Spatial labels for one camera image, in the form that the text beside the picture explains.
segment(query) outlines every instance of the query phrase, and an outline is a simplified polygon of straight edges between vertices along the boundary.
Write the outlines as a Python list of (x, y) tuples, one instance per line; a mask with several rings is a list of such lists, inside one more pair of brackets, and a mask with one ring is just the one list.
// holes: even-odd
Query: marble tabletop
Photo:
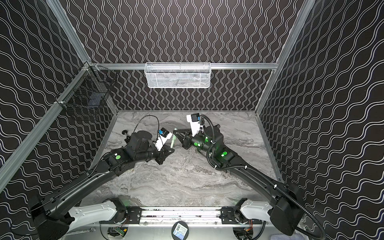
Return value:
[[(104, 152), (124, 146), (122, 130), (126, 129), (131, 134), (144, 115), (157, 116), (160, 128), (172, 132), (174, 128), (190, 128), (185, 116), (192, 113), (119, 112)], [(276, 179), (253, 112), (200, 113), (207, 115), (214, 124), (220, 124), (224, 144), (252, 166)], [(146, 130), (155, 136), (156, 118), (146, 117), (138, 130)], [(83, 199), (82, 205), (96, 204), (111, 197), (138, 206), (233, 206), (243, 197), (264, 201), (241, 180), (214, 170), (195, 148), (185, 150), (176, 139), (174, 149), (175, 152), (162, 165), (156, 161), (138, 163), (134, 169), (93, 191)]]

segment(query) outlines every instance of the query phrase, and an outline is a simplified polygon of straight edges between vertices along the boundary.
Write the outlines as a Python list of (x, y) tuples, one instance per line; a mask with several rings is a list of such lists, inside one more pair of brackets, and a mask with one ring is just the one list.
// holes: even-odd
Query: wavy line pattern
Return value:
[(108, 107), (94, 122), (75, 121), (62, 111), (0, 194), (0, 239), (15, 239), (9, 233), (11, 220), (15, 232), (33, 231), (28, 198), (50, 194), (85, 173), (111, 120)]
[(122, 110), (254, 110), (270, 73), (216, 70), (210, 88), (160, 89), (147, 86), (144, 71), (120, 71), (111, 96)]
[(383, 52), (383, 1), (317, 1), (261, 114), (329, 239), (384, 236)]
[(82, 63), (44, 0), (0, 1), (0, 166)]
[(303, 0), (61, 0), (93, 62), (276, 62)]

